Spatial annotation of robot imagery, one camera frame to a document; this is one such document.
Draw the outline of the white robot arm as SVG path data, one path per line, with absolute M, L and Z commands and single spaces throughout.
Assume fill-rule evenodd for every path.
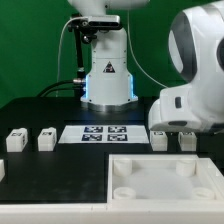
M 150 0 L 67 0 L 80 14 L 92 68 L 82 103 L 96 111 L 120 110 L 138 100 L 126 65 L 127 33 L 108 10 L 131 10 Z M 168 48 L 184 85 L 160 92 L 148 127 L 163 132 L 224 129 L 224 0 L 181 11 L 170 27 Z

